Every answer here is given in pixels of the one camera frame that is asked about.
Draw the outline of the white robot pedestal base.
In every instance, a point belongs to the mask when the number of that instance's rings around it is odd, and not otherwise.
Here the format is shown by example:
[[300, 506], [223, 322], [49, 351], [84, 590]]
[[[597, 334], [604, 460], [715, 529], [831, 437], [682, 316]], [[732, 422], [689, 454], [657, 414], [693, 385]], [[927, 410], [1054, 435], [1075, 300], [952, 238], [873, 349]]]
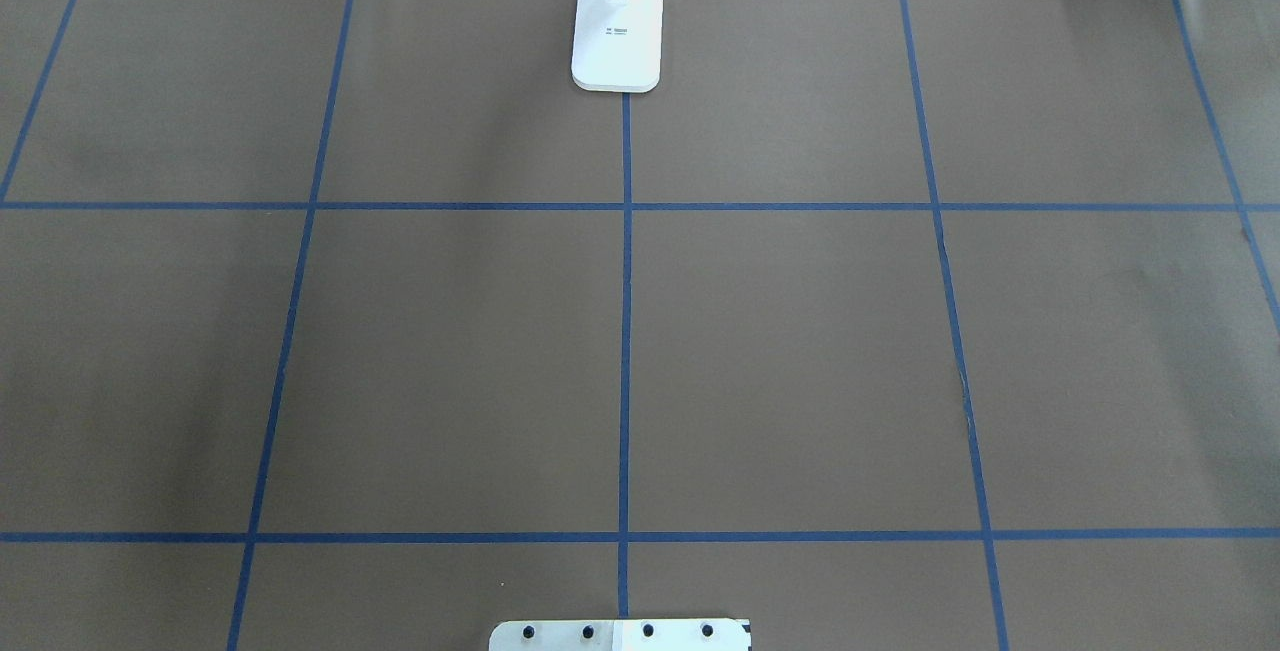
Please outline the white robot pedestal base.
[[748, 620], [650, 618], [512, 620], [497, 624], [489, 650], [751, 650]]

